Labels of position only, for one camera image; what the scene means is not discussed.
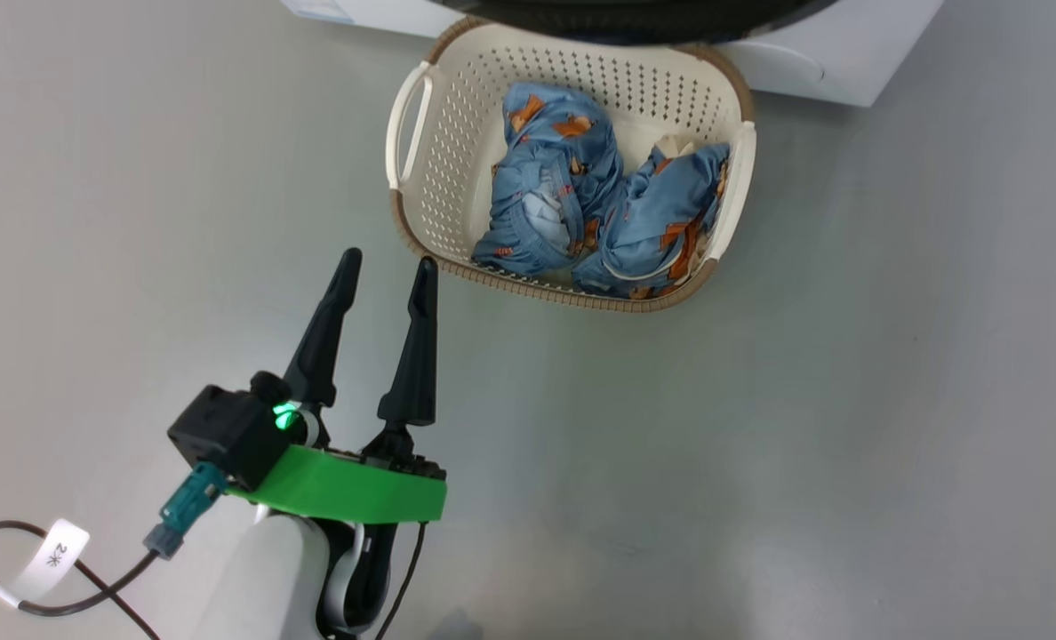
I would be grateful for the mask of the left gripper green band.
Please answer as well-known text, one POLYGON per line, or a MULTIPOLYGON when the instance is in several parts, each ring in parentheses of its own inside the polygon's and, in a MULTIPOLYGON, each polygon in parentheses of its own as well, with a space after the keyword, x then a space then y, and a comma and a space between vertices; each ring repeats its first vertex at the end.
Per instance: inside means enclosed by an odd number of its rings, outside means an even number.
MULTIPOLYGON (((301 336, 283 380, 290 401, 333 406, 340 339, 353 307, 363 255, 348 248, 301 336)), ((388 423, 425 427, 437 419, 438 267, 425 256, 409 297, 410 325, 393 382, 378 406, 388 423)), ((226 471, 232 494, 300 517, 365 525, 435 522, 447 483, 362 463, 357 457, 293 443, 290 427, 317 426, 309 411, 235 409, 226 417, 226 471)))

